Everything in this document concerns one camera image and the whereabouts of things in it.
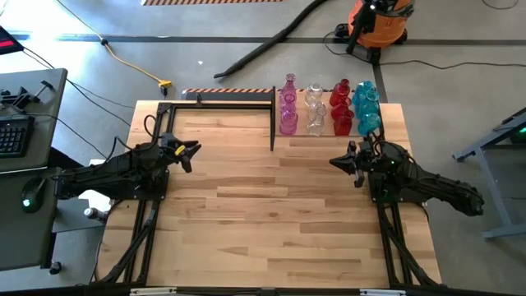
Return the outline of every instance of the computer mouse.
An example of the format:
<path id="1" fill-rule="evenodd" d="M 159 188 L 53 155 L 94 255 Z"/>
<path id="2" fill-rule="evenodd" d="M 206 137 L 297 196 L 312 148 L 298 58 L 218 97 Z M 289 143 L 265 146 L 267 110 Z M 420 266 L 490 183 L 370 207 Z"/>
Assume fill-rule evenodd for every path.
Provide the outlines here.
<path id="1" fill-rule="evenodd" d="M 35 177 L 27 181 L 22 189 L 21 203 L 25 213 L 35 213 L 44 203 L 45 178 Z"/>

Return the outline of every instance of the keyboard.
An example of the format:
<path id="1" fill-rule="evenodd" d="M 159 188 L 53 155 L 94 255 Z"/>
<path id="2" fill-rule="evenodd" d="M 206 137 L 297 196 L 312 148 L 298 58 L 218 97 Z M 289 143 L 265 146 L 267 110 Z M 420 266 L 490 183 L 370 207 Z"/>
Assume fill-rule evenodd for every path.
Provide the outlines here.
<path id="1" fill-rule="evenodd" d="M 24 157 L 34 124 L 31 116 L 0 117 L 0 158 Z"/>

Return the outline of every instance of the yellow extension cord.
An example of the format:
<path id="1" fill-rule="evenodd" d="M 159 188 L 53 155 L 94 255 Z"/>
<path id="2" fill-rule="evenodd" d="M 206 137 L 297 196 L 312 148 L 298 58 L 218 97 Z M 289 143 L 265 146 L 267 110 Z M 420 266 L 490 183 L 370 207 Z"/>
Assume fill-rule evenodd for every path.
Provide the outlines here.
<path id="1" fill-rule="evenodd" d="M 109 46 L 108 44 L 108 41 L 105 40 L 104 38 L 102 38 L 102 36 L 99 35 L 99 33 L 97 33 L 95 30 L 93 30 L 92 27 L 90 27 L 88 24 L 86 24 L 83 20 L 80 19 L 80 17 L 78 17 L 75 13 L 73 13 L 69 8 L 67 8 L 64 4 L 62 4 L 62 2 L 60 2 L 60 0 L 57 0 L 58 4 L 60 4 L 62 7 L 64 7 L 64 9 L 66 9 L 67 11 L 69 11 L 69 13 L 71 13 L 79 22 L 81 22 L 82 24 L 84 24 L 88 29 L 92 30 L 93 33 L 95 33 L 97 35 L 97 37 L 99 37 L 100 39 L 100 42 L 102 45 L 104 45 L 104 47 L 109 51 L 109 53 L 112 55 L 112 57 L 114 57 L 116 60 L 118 60 L 119 62 L 125 64 L 126 66 L 129 66 L 129 67 L 132 67 L 134 69 L 136 69 L 137 71 L 145 74 L 146 76 L 156 80 L 158 83 L 159 83 L 159 87 L 160 88 L 166 88 L 166 87 L 170 87 L 172 86 L 172 82 L 171 81 L 166 81 L 166 80 L 163 80 L 163 79 L 160 79 L 158 78 L 157 76 L 154 76 L 150 73 L 148 73 L 146 70 L 143 70 L 141 68 L 139 68 L 138 66 L 135 66 L 129 62 L 126 62 L 126 61 L 123 61 L 121 58 L 119 58 L 117 55 L 115 55 L 115 53 L 113 52 L 112 48 Z"/>

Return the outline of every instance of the orange shop vacuum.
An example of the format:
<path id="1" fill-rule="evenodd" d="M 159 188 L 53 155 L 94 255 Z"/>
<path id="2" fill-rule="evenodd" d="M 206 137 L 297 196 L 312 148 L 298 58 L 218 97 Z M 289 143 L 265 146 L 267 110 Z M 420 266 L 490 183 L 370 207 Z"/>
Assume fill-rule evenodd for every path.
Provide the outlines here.
<path id="1" fill-rule="evenodd" d="M 378 64 L 381 49 L 407 40 L 405 22 L 413 12 L 414 0 L 356 0 L 348 24 L 338 25 L 335 35 L 348 43 L 348 54 L 360 44 L 367 60 Z"/>

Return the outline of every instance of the cart wheel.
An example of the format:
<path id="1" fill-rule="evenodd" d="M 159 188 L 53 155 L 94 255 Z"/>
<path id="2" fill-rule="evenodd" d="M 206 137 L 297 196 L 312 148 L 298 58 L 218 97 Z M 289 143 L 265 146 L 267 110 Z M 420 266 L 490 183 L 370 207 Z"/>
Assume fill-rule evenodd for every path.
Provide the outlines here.
<path id="1" fill-rule="evenodd" d="M 381 49 L 373 48 L 367 50 L 367 60 L 373 64 L 378 65 L 380 63 Z"/>
<path id="2" fill-rule="evenodd" d="M 62 263 L 53 261 L 51 262 L 51 267 L 49 267 L 50 275 L 57 275 L 62 270 Z"/>
<path id="3" fill-rule="evenodd" d="M 405 41 L 408 40 L 408 30 L 407 29 L 404 29 L 404 32 L 402 33 L 402 35 L 394 42 L 394 44 L 398 44 L 398 45 L 401 45 L 401 44 L 404 44 Z"/>

